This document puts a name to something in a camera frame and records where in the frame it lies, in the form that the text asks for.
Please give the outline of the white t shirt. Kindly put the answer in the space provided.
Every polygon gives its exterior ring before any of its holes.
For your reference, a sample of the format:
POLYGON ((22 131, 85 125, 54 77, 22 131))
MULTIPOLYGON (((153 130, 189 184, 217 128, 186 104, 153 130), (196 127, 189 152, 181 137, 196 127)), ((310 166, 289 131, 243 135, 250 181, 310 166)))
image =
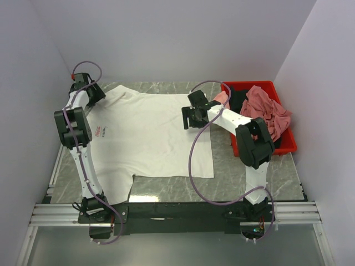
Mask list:
MULTIPOLYGON (((110 204, 128 199, 133 176, 189 176, 189 152, 199 132, 184 129, 181 108, 189 104, 185 94, 139 93, 120 85, 90 110, 93 164, 110 204)), ((214 176, 209 130, 198 138, 191 168, 194 177, 214 176)))

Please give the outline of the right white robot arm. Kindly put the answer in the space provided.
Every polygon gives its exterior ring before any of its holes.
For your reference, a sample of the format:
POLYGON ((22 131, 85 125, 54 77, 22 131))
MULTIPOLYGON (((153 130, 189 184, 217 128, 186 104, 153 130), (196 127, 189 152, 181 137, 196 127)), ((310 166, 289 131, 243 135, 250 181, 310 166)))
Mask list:
POLYGON ((197 128, 200 131, 194 138, 188 158, 188 173, 193 189, 205 202, 219 205, 204 197, 194 184, 192 177, 192 154, 200 135, 211 125, 215 124, 234 135, 239 151, 239 159, 246 169, 244 216, 249 221, 256 221, 263 214, 261 202, 270 194, 266 189, 267 169, 275 151, 274 143, 263 118, 255 119, 242 116, 226 108, 216 100, 208 101, 201 91, 191 92, 188 96, 190 106, 181 108, 184 129, 197 128))

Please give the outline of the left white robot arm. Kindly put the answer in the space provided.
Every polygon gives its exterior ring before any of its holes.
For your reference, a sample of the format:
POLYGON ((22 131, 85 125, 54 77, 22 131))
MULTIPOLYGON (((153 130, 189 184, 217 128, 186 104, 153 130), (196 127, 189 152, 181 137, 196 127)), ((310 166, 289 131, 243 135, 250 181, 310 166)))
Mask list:
POLYGON ((88 73, 72 74, 73 84, 69 100, 64 108, 54 112, 54 119, 61 144, 72 155, 82 188, 82 211, 91 210, 91 216, 99 223, 111 215, 109 203, 95 173, 91 141, 93 133, 85 110, 105 98, 105 93, 88 73))

